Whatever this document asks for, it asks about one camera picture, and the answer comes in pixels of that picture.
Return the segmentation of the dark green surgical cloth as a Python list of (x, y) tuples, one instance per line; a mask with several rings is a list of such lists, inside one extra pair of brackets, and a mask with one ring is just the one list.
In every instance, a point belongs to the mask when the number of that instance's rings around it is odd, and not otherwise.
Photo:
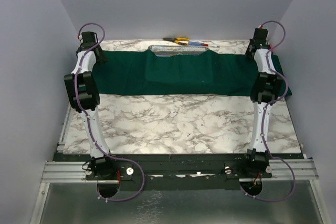
[(105, 51), (92, 75), (99, 93), (117, 95), (218, 94), (250, 96), (257, 64), (245, 55), (158, 57), (152, 51)]

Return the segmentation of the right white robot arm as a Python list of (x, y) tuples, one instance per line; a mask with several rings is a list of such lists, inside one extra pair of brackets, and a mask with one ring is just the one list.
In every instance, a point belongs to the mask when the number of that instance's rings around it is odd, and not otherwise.
[(288, 92), (288, 82), (278, 72), (272, 61), (271, 46), (267, 44), (268, 30), (258, 27), (249, 41), (245, 55), (257, 64), (258, 75), (253, 84), (250, 99), (254, 105), (253, 133), (247, 153), (274, 159), (268, 147), (268, 128), (273, 105), (284, 96), (280, 95), (285, 84), (284, 95)]

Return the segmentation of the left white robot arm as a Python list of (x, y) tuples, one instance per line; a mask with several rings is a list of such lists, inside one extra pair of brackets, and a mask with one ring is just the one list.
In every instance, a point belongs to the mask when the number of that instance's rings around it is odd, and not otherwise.
[(107, 61), (99, 45), (97, 34), (82, 32), (79, 36), (80, 46), (76, 50), (77, 63), (74, 70), (64, 76), (64, 83), (69, 103), (82, 119), (90, 145), (93, 159), (104, 158), (110, 149), (104, 139), (99, 121), (98, 105), (100, 95), (93, 78), (93, 67)]

